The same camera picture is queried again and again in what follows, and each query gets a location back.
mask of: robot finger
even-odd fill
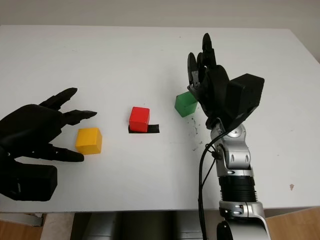
[[[57,95],[54,95],[50,97],[49,99],[43,101],[39,105],[42,107],[46,107],[53,110],[59,110],[61,106],[70,100],[70,98],[75,95],[77,92],[77,88],[71,87],[66,90],[63,90],[62,92],[58,93]]]

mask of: floor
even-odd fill
[[[272,240],[320,240],[320,207],[267,219]],[[40,240],[42,227],[0,221],[0,240]]]

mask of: white table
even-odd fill
[[[0,118],[77,87],[61,111],[98,115],[66,126],[53,144],[75,150],[79,128],[99,127],[103,146],[82,163],[19,158],[56,166],[57,188],[47,202],[0,195],[0,212],[197,209],[199,160],[210,131],[201,108],[181,118],[174,104],[187,91],[188,53],[201,50],[206,32],[231,79],[265,78],[260,106],[244,122],[258,199],[265,208],[320,205],[320,65],[289,30],[3,25]],[[160,133],[128,134],[132,106],[150,108]],[[217,209],[219,200],[214,170],[204,206]]]

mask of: black cable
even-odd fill
[[[205,222],[205,211],[204,211],[204,203],[203,203],[203,196],[202,196],[202,189],[203,189],[203,182],[202,182],[202,168],[204,165],[205,156],[210,147],[213,147],[213,144],[218,141],[220,138],[227,135],[229,132],[224,132],[217,137],[215,137],[210,143],[205,145],[205,149],[201,155],[200,164],[199,164],[199,194],[198,194],[198,212],[199,212],[199,221],[200,227],[202,231],[202,238],[207,240],[207,232],[206,232],[206,222]]]
[[[206,180],[207,180],[207,177],[209,176],[209,173],[210,173],[212,167],[215,165],[215,162],[216,162],[216,159],[214,158],[214,159],[213,159],[213,162],[212,162],[212,164],[211,164],[211,167],[209,168],[209,171],[208,171],[207,174],[205,175],[205,178],[204,178],[204,180],[203,180],[203,182],[202,182],[202,188],[204,187],[205,182],[206,182]]]

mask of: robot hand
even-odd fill
[[[195,58],[188,55],[188,90],[208,117],[207,129],[213,129],[217,121],[224,130],[239,126],[259,105],[264,79],[244,74],[229,80],[226,70],[217,65],[215,51],[208,33],[203,36],[202,51]]]
[[[48,100],[29,104],[0,121],[0,193],[14,200],[47,201],[57,186],[57,169],[50,165],[23,164],[25,156],[64,162],[82,162],[81,153],[49,144],[65,125],[89,119],[94,111],[58,111],[77,92],[68,88]]]

